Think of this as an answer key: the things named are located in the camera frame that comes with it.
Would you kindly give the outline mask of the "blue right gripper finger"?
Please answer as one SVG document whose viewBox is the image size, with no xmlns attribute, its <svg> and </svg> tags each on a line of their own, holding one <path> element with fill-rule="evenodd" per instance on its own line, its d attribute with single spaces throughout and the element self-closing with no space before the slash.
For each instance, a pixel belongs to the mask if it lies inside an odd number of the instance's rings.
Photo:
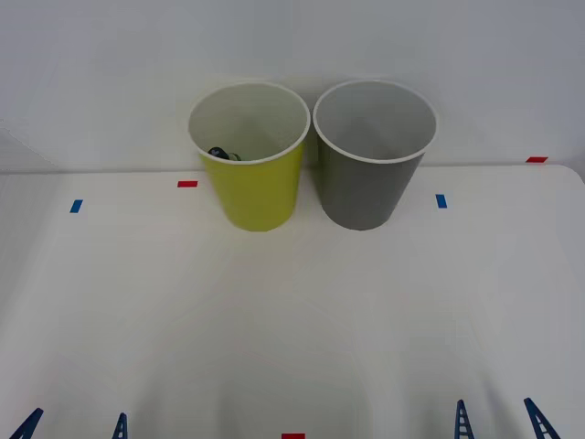
<svg viewBox="0 0 585 439">
<path fill-rule="evenodd" d="M 454 439 L 473 439 L 473 430 L 463 400 L 457 401 Z"/>
<path fill-rule="evenodd" d="M 525 398 L 524 404 L 537 439 L 560 439 L 554 427 L 531 398 Z"/>
</svg>

